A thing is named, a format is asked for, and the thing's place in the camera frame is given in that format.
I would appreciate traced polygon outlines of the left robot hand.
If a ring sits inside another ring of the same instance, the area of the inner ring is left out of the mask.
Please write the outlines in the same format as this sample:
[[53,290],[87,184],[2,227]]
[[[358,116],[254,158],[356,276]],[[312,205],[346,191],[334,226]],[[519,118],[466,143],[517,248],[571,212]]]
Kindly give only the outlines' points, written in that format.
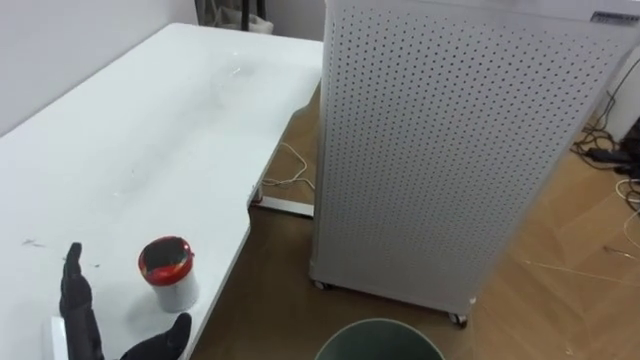
[[[69,247],[60,281],[59,314],[45,325],[46,350],[52,360],[104,360],[102,338],[93,310],[93,293],[80,265],[82,244]],[[192,317],[183,312],[167,330],[130,347],[121,360],[179,360],[191,336]]]

